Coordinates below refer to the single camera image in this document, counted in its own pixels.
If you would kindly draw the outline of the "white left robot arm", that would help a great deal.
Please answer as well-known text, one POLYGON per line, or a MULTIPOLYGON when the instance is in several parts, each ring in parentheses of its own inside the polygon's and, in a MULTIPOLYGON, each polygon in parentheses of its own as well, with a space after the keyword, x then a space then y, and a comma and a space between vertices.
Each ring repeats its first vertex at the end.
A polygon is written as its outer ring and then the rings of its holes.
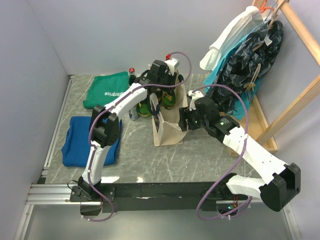
POLYGON ((139 77, 129 79, 130 87, 116 100, 93 108, 89 129, 90 153, 85 170, 78 179, 78 187, 88 201, 94 201, 100 195, 102 169, 108 151, 120 139, 122 118, 157 89, 163 86, 171 89, 176 83, 178 66, 179 60, 176 58, 155 60, 150 69, 139 77))

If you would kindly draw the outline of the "red cap cola bottle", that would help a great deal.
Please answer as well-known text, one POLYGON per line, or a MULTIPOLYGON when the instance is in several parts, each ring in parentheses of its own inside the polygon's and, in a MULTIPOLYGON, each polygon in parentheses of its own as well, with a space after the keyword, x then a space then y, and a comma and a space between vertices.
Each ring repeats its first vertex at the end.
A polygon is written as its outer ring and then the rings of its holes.
POLYGON ((131 86, 135 82, 136 78, 137 76, 136 76, 135 69, 133 67, 129 68, 128 84, 131 86))

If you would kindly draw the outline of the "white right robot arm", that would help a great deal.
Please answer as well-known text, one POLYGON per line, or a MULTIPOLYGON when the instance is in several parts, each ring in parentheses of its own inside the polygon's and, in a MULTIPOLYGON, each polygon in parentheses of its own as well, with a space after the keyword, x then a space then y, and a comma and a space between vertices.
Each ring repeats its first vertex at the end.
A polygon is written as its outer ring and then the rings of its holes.
POLYGON ((219 184, 220 196, 231 199, 246 195, 262 200, 275 212, 281 211, 301 190, 301 169, 295 163, 287 164, 275 157, 246 133, 230 116, 221 116, 214 101, 199 91, 190 92, 190 105, 179 110, 182 131, 204 129, 209 136, 234 150, 259 174, 250 178, 230 170, 203 195, 206 199, 219 184))

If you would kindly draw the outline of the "red top beverage can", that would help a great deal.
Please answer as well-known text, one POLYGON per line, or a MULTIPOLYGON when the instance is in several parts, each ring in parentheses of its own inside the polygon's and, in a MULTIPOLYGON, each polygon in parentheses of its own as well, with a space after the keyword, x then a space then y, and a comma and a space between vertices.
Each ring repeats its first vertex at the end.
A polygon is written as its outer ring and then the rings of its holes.
POLYGON ((130 118, 132 121, 136 121, 136 120, 139 119, 139 114, 138 114, 138 111, 137 111, 137 108, 136 108, 136 107, 131 108, 131 109, 128 111, 128 115, 129 115, 129 118, 130 118))

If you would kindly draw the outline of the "green glass bottle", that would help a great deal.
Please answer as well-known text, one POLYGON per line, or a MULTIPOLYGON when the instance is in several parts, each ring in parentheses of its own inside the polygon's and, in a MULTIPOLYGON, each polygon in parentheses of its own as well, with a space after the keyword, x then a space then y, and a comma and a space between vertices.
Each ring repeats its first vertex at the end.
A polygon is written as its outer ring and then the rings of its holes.
POLYGON ((151 116, 146 99, 137 104, 137 112, 142 118, 148 118, 151 116))
POLYGON ((163 101, 163 107, 165 109, 167 110, 173 109, 176 104, 175 92, 173 90, 170 92, 164 92, 162 101, 163 101))

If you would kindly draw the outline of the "silver top beverage can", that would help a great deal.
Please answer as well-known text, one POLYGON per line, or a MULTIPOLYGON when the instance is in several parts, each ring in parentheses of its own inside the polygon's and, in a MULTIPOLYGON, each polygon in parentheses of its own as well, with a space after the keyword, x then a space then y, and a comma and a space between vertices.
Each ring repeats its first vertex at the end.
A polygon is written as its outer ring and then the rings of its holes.
POLYGON ((162 101, 163 101, 163 91, 161 89, 158 89, 156 92, 155 92, 155 95, 157 97, 157 100, 158 100, 158 103, 161 104, 162 101))

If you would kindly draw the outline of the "beige canvas tote bag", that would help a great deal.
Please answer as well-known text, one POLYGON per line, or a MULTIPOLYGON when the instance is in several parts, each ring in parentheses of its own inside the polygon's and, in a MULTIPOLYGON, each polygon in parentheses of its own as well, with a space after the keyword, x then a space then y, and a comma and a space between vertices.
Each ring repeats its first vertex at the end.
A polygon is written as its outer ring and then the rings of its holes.
POLYGON ((149 96, 153 142, 156 147, 181 144, 187 134, 178 125, 179 109, 188 106, 185 85, 177 86, 174 89, 174 94, 175 104, 172 109, 166 109, 163 103, 159 103, 155 93, 149 96))

